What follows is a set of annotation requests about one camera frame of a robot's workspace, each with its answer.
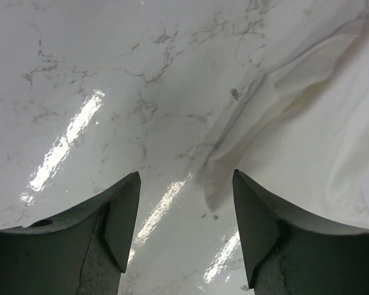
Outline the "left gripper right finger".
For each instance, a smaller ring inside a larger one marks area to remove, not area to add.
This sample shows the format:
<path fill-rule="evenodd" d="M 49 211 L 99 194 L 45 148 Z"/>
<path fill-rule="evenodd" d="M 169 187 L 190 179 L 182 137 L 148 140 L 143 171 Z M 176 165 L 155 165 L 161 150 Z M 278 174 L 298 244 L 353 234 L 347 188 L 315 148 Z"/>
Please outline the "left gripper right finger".
<path fill-rule="evenodd" d="M 255 294 L 369 294 L 369 229 L 304 210 L 239 170 L 232 188 Z"/>

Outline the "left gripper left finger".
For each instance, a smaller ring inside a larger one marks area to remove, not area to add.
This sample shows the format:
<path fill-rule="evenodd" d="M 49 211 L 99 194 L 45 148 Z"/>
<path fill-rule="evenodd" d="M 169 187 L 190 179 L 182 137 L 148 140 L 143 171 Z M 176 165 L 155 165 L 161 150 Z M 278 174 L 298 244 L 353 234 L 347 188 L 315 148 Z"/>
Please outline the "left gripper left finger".
<path fill-rule="evenodd" d="M 0 230 L 0 294 L 116 294 L 140 189 L 133 172 L 59 214 Z"/>

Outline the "white t-shirt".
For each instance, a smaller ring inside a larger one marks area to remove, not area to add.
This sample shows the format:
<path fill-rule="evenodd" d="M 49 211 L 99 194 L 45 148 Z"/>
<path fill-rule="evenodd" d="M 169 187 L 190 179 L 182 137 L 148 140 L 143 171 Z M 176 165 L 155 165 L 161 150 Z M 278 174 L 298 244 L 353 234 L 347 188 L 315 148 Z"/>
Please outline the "white t-shirt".
<path fill-rule="evenodd" d="M 240 170 L 323 217 L 369 229 L 369 18 L 270 69 L 203 169 L 219 210 Z"/>

